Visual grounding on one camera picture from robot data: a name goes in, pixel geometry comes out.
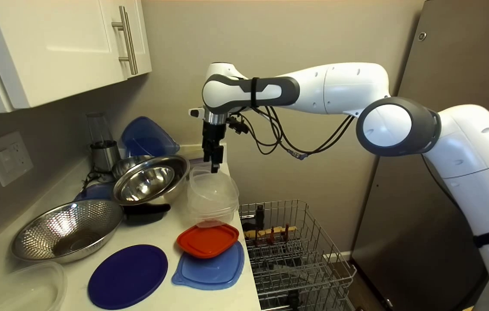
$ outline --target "blue plastic lid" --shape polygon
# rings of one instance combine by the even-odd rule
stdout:
[[[176,154],[179,145],[158,124],[147,117],[130,122],[122,133],[126,156],[165,156]]]
[[[168,258],[160,248],[147,244],[129,246],[110,255],[96,268],[87,293],[97,307],[127,308],[152,294],[167,271]]]
[[[214,258],[200,259],[183,253],[171,282],[208,291],[229,288],[241,276],[244,253],[238,241]]]
[[[73,199],[74,201],[91,200],[91,199],[112,199],[112,189],[114,189],[114,183],[102,183],[90,185]]]

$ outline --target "dish rack tines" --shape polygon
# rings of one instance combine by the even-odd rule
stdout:
[[[343,259],[325,230],[299,200],[243,204],[246,238],[260,306],[265,311],[340,311],[356,269]],[[285,228],[271,234],[272,227]]]

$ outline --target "cabinet handle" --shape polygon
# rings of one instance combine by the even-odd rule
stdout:
[[[122,22],[112,22],[112,27],[124,32],[124,40],[126,41],[127,57],[118,57],[119,61],[128,61],[130,63],[130,71],[132,75],[137,74],[137,60],[135,58],[135,50],[133,48],[133,38],[131,37],[130,19],[127,16],[125,6],[119,6],[120,17]]]

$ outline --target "stainless steel refrigerator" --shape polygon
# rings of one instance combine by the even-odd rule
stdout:
[[[399,96],[430,109],[489,110],[489,0],[427,0]],[[483,264],[460,211],[419,155],[379,158],[352,259],[387,308],[448,311]]]

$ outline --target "stainless steel bowl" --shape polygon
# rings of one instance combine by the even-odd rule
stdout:
[[[139,164],[122,175],[114,185],[112,198],[120,205],[146,203],[157,197],[174,179],[174,170],[167,166]]]
[[[152,155],[137,155],[136,157],[129,157],[121,159],[116,162],[112,167],[112,175],[116,180],[120,179],[130,168],[138,165],[139,163],[145,162],[148,159],[152,159]]]
[[[104,246],[124,213],[106,200],[66,203],[39,215],[16,234],[12,254],[21,260],[71,262]]]
[[[167,166],[172,168],[174,171],[174,179],[171,181],[170,185],[164,189],[164,191],[147,203],[152,205],[173,203],[187,185],[189,170],[191,169],[189,160],[176,154],[156,157],[132,167],[126,174],[134,174],[141,171],[145,167],[154,166]]]

